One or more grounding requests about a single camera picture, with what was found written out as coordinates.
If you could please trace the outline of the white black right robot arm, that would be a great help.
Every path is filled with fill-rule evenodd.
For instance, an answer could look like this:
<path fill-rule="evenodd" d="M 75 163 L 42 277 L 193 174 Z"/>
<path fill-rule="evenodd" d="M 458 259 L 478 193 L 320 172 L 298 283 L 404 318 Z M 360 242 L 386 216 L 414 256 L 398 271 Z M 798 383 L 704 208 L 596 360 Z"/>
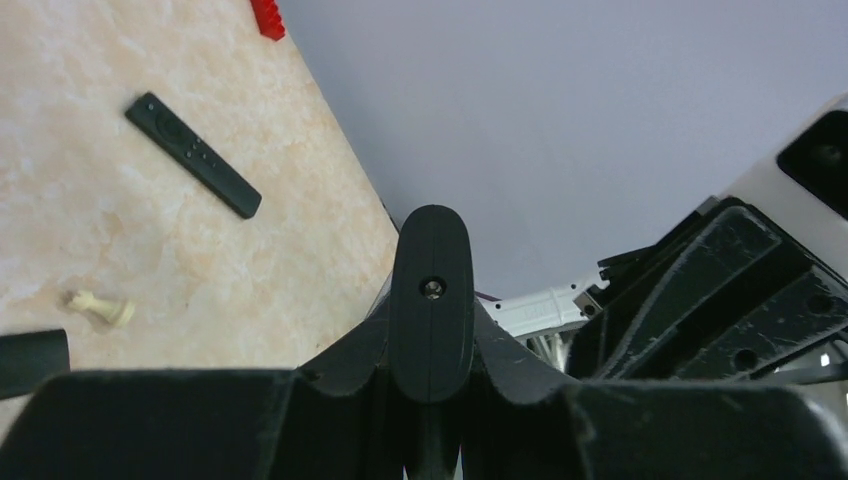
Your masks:
<path fill-rule="evenodd" d="M 708 199 L 585 280 L 485 307 L 578 379 L 847 377 L 846 278 L 734 197 Z"/>

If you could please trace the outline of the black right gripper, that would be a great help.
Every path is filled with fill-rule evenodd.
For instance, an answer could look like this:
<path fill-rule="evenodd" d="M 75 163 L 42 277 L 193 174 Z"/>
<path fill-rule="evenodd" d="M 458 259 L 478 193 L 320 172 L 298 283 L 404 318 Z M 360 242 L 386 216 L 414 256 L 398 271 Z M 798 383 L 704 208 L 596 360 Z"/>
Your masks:
<path fill-rule="evenodd" d="M 847 379 L 847 283 L 754 206 L 711 198 L 657 243 L 602 259 L 575 299 L 579 379 Z"/>

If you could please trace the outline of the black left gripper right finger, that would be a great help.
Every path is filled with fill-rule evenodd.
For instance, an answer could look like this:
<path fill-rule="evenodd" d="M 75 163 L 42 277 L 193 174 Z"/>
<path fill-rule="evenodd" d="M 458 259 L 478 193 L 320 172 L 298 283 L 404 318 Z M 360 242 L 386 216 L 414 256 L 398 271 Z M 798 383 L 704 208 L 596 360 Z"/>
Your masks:
<path fill-rule="evenodd" d="M 577 381 L 474 308 L 468 479 L 843 479 L 847 431 L 758 382 Z"/>

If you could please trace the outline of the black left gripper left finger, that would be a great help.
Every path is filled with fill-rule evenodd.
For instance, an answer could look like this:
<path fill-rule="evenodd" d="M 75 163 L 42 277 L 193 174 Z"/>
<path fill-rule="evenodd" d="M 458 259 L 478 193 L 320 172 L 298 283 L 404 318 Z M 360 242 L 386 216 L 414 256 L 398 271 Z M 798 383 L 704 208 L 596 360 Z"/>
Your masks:
<path fill-rule="evenodd" d="M 361 479 L 388 307 L 292 369 L 81 371 L 28 401 L 5 479 Z"/>

